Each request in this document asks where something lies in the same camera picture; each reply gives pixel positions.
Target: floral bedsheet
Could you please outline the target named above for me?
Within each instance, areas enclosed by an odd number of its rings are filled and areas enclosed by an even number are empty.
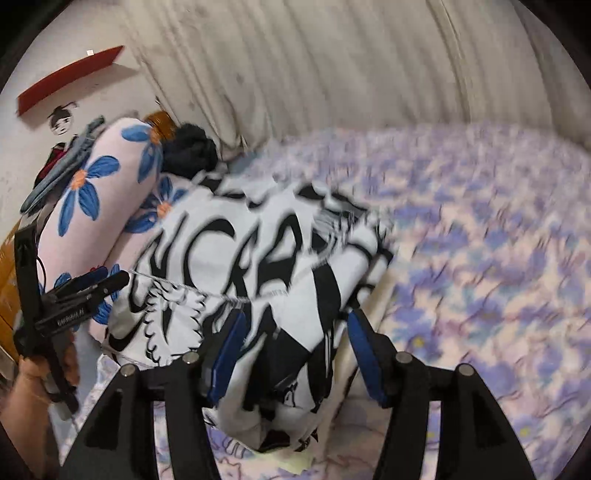
[[[268,145],[246,172],[318,179],[383,209],[395,224],[397,288],[380,332],[429,365],[474,365],[538,479],[555,478],[591,425],[591,158],[520,127],[325,131]],[[117,366],[99,381],[78,422]],[[161,478],[172,478],[156,407]],[[223,479],[369,480],[389,412],[357,378],[328,457],[293,475],[209,430]],[[434,478],[431,409],[423,478]],[[73,437],[63,452],[68,450]]]

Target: beige cloth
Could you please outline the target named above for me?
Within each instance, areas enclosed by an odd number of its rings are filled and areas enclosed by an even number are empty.
[[[591,91],[518,0],[115,1],[159,99],[224,158],[327,127],[591,136]]]

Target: gray cloth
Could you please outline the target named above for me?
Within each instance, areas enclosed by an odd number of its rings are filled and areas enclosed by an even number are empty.
[[[90,156],[92,146],[103,131],[100,128],[105,117],[90,122],[85,130],[74,139],[66,154],[58,160],[47,176],[39,182],[21,206],[21,213],[29,213],[43,204],[52,190],[68,176],[71,176]]]

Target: yellow flower center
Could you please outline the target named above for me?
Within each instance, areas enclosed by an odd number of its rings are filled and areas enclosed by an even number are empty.
[[[86,170],[78,170],[72,177],[72,190],[78,190],[86,182]]]
[[[425,339],[423,337],[413,338],[413,347],[423,348],[425,346]]]
[[[156,208],[156,213],[158,214],[158,218],[166,217],[171,208],[172,208],[172,205],[170,205],[168,202],[162,202],[160,205],[158,205],[158,207]]]
[[[155,128],[150,130],[150,141],[154,145],[160,145],[160,134],[156,131]]]

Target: black cloth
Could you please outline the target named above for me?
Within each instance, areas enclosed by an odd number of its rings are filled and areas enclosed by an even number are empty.
[[[192,124],[181,125],[175,138],[163,143],[163,154],[162,171],[189,180],[217,165],[216,144],[203,129]]]
[[[2,480],[36,480],[0,423],[0,469]]]

